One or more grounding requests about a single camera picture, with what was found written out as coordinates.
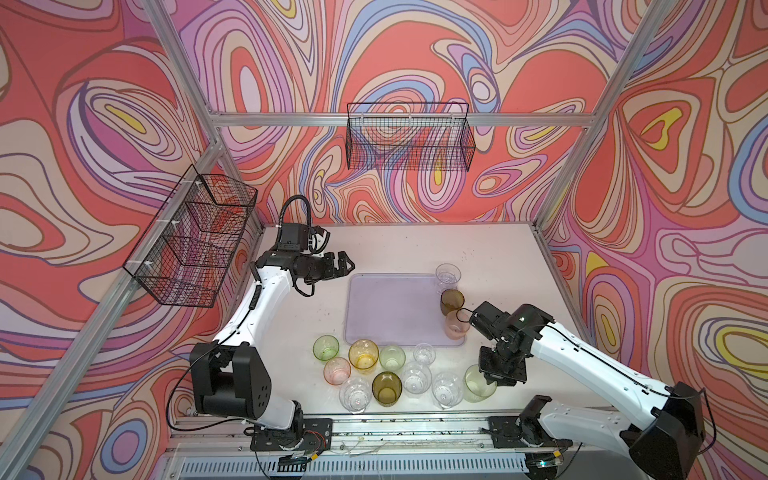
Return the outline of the large pale green glass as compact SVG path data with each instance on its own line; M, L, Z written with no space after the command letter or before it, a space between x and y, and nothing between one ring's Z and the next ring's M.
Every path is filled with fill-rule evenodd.
M464 398L470 403L479 403L489 399L497 390L495 381L489 382L477 364L467 368L464 374Z

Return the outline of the amber brown glass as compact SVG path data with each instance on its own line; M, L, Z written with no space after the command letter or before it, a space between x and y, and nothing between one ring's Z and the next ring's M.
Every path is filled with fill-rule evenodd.
M450 312L460 310L465 305L463 293L457 289L446 289L440 295L440 310L443 316Z

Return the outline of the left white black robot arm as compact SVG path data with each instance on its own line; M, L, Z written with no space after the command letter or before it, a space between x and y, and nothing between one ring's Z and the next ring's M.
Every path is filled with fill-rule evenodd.
M290 430L300 405L272 392L272 379L258 347L281 303L297 282L314 287L348 276L355 263L346 252L310 254L269 250L251 264L246 298L209 343L190 354L195 409L200 414L248 420L272 430ZM312 292L300 292L304 297Z

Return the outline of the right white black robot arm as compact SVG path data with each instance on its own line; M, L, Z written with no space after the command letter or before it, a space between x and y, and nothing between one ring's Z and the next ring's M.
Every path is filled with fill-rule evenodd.
M514 312L489 302L475 308L469 323L492 346L479 351L485 380L512 387L527 380L526 362L544 361L563 371L612 406L582 408L536 395L515 417L489 420L497 448L576 442L633 461L653 479L685 479L707 449L702 390L653 379L592 345L540 308L523 304Z

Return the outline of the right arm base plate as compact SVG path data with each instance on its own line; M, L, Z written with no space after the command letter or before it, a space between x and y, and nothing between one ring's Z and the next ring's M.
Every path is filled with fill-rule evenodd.
M567 450L573 446L569 439L558 439L545 432L537 419L519 416L491 416L483 432L491 437L493 446L503 448L554 448Z

